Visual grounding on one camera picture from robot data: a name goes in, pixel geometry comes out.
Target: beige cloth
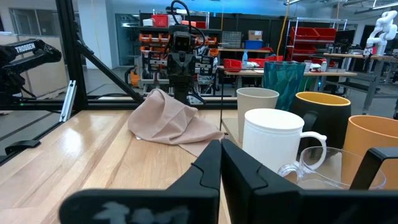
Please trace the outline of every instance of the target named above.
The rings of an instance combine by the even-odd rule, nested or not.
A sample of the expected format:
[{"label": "beige cloth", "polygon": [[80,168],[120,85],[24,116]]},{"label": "beige cloth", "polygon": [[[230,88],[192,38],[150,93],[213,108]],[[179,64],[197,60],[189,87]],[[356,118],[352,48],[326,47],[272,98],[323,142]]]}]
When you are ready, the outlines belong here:
[{"label": "beige cloth", "polygon": [[222,139],[224,134],[214,124],[195,117],[197,111],[155,89],[131,113],[128,128],[141,139],[178,144],[199,156],[211,140]]}]

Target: shelving unit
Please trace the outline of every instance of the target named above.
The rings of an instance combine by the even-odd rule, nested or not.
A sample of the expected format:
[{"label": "shelving unit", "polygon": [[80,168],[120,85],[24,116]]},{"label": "shelving unit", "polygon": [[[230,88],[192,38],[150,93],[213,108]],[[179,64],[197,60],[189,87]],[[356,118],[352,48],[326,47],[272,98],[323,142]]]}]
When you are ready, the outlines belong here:
[{"label": "shelving unit", "polygon": [[[139,32],[165,32],[169,33],[168,27],[135,27],[135,29]],[[221,34],[221,30],[219,29],[200,29],[205,35],[206,34]],[[199,32],[195,29],[192,29],[192,33],[199,34]]]},{"label": "shelving unit", "polygon": [[[156,10],[156,9],[153,9],[152,13],[153,13],[153,15],[156,15],[156,14],[168,14],[166,10]],[[187,11],[185,9],[176,9],[176,13],[182,15],[183,19],[185,20],[185,16],[187,15]],[[189,10],[189,14],[191,16],[203,16],[203,17],[206,17],[206,27],[209,28],[210,12]]]},{"label": "shelving unit", "polygon": [[[177,13],[182,15],[184,17],[184,15],[186,14],[185,10],[180,10],[177,9]],[[167,14],[166,10],[155,10],[153,9],[153,15],[156,14]],[[209,27],[209,21],[210,21],[210,13],[209,12],[198,12],[198,11],[190,11],[190,15],[191,16],[204,16],[206,17],[206,28]],[[154,51],[154,52],[163,52],[163,48],[167,45],[167,42],[165,42],[165,40],[163,39],[167,39],[166,37],[169,36],[169,28],[168,27],[134,27],[134,30],[138,33],[140,33],[140,40],[141,41],[141,47],[145,47],[142,48],[142,68],[141,70],[145,70],[147,64],[144,63],[146,62],[146,57],[147,57],[147,52],[149,51]],[[210,53],[209,55],[217,55],[218,54],[218,42],[220,41],[220,37],[222,34],[222,31],[219,29],[200,29],[203,34],[205,36],[207,36],[208,38],[206,38],[206,45],[209,46],[210,48]],[[194,34],[197,37],[197,45],[201,43],[202,38],[198,37],[198,35],[200,35],[200,32],[197,31],[196,29],[192,29],[192,34]],[[213,69],[213,74],[212,77],[215,77],[215,70],[216,68]],[[200,92],[201,89],[208,89],[209,86],[211,86],[211,84],[213,83],[212,80],[209,80],[208,78],[203,78],[199,75],[200,71],[195,70],[195,73],[198,74],[198,82],[195,83],[195,89],[197,89],[197,92]],[[157,77],[157,73],[156,72],[150,72],[151,75],[149,75],[148,79],[142,79],[142,74],[141,74],[141,84],[142,87],[147,89],[149,88],[149,85],[152,85],[154,88],[165,88],[167,87],[167,85],[169,84],[169,80],[164,78],[163,79],[159,79]],[[205,95],[213,95],[214,91],[211,91],[211,94],[202,94],[202,96]]]},{"label": "shelving unit", "polygon": [[[295,29],[294,29],[295,32],[294,32],[293,38],[290,36],[290,28],[291,28],[290,25],[292,22],[295,22]],[[335,28],[337,23],[344,23],[344,29],[346,28],[346,25],[347,25],[347,19],[320,19],[320,18],[307,18],[307,17],[298,17],[296,19],[289,19],[289,22],[287,25],[287,32],[286,32],[285,55],[286,55],[287,48],[291,48],[292,50],[291,50],[291,52],[289,52],[289,55],[288,55],[291,60],[293,59],[294,56],[314,56],[315,55],[315,54],[295,53],[294,52],[295,44],[326,45],[326,44],[334,43],[334,40],[298,39],[297,38],[297,29],[299,27],[299,22],[321,22],[321,23],[329,23],[329,24],[333,23],[332,28]]]}]

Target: cable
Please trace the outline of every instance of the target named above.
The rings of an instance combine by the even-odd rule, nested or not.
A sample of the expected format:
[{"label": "cable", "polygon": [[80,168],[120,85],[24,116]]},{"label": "cable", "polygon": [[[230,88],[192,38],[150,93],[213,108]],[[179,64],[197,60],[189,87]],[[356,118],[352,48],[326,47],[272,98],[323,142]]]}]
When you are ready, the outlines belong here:
[{"label": "cable", "polygon": [[193,27],[193,28],[196,29],[197,31],[199,31],[199,33],[203,37],[203,43],[201,43],[201,45],[199,47],[195,47],[194,50],[196,50],[196,49],[199,49],[199,48],[201,48],[201,47],[203,47],[205,45],[206,37],[205,37],[205,34],[200,29],[198,29],[196,27]]},{"label": "cable", "polygon": [[187,6],[184,2],[181,2],[180,0],[173,0],[173,1],[172,1],[172,5],[171,5],[172,16],[173,16],[173,19],[174,19],[175,24],[176,24],[176,25],[181,25],[181,24],[178,23],[177,18],[175,18],[175,15],[174,15],[173,6],[174,6],[174,3],[176,3],[176,2],[177,2],[177,3],[180,3],[180,4],[185,8],[185,10],[186,10],[186,12],[187,12],[188,24],[189,24],[189,25],[188,25],[189,33],[192,34],[192,28],[194,28],[195,30],[199,31],[199,33],[200,33],[201,36],[203,37],[203,43],[202,43],[199,47],[195,47],[194,50],[203,47],[204,44],[205,44],[205,40],[206,40],[205,34],[204,34],[200,29],[191,26],[191,15],[190,15],[190,13],[189,13],[188,6]]},{"label": "cable", "polygon": [[28,95],[33,97],[32,99],[30,99],[30,98],[26,98],[26,99],[29,99],[29,100],[36,100],[37,99],[37,97],[33,93],[27,91],[23,86],[21,86],[21,90],[23,90],[25,93],[27,93]]},{"label": "cable", "polygon": [[290,0],[287,0],[287,8],[286,8],[286,13],[285,13],[284,25],[282,26],[282,30],[280,31],[278,49],[276,50],[276,57],[279,56],[280,43],[282,43],[282,37],[283,37],[283,35],[284,35],[284,29],[285,29],[286,19],[287,19],[287,17],[289,16],[289,9],[290,9]]},{"label": "cable", "polygon": [[185,8],[185,10],[186,10],[186,12],[187,12],[189,33],[191,34],[191,33],[192,33],[192,31],[191,31],[191,27],[192,27],[192,26],[191,26],[191,15],[190,15],[190,13],[189,13],[188,6],[187,6],[184,2],[181,2],[180,0],[173,0],[173,1],[172,1],[171,8],[172,8],[172,16],[173,16],[174,22],[175,22],[176,25],[180,25],[180,24],[178,23],[177,19],[175,18],[175,15],[174,15],[173,6],[174,6],[174,3],[176,3],[176,2],[177,2],[177,3],[180,3],[180,4]]},{"label": "cable", "polygon": [[136,65],[131,67],[131,68],[129,68],[129,69],[127,69],[127,71],[124,73],[124,82],[126,84],[129,84],[129,75],[131,73],[131,70],[133,70],[133,69],[136,69]]}]

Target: orange storage bin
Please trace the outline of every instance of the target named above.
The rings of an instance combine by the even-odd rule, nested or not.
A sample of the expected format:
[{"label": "orange storage bin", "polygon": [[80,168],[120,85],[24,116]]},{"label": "orange storage bin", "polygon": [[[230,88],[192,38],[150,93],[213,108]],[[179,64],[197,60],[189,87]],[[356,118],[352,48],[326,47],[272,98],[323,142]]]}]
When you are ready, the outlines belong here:
[{"label": "orange storage bin", "polygon": [[159,41],[161,43],[167,43],[170,40],[170,34],[159,34]]},{"label": "orange storage bin", "polygon": [[144,43],[152,42],[152,34],[139,34],[139,41]]},{"label": "orange storage bin", "polygon": [[168,27],[169,16],[168,15],[151,15],[151,18],[155,20],[155,27]]},{"label": "orange storage bin", "polygon": [[209,55],[212,57],[217,57],[218,56],[218,49],[209,49]]},{"label": "orange storage bin", "polygon": [[206,38],[206,45],[215,45],[217,43],[217,37],[207,37]]},{"label": "orange storage bin", "polygon": [[139,48],[140,51],[151,51],[153,48],[149,46],[142,46]]}]

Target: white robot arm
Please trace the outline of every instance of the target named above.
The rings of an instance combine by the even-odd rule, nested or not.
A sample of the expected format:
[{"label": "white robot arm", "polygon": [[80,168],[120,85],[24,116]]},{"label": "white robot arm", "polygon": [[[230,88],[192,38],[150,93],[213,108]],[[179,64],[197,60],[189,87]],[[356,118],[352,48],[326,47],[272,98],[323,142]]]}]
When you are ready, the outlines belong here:
[{"label": "white robot arm", "polygon": [[[393,24],[395,16],[397,16],[397,11],[385,12],[381,15],[381,18],[376,21],[376,26],[366,41],[364,55],[372,53],[371,49],[373,44],[377,44],[376,55],[383,55],[387,41],[394,39],[396,36],[397,25]],[[379,37],[375,37],[380,31],[383,31],[383,33],[380,34]]]}]

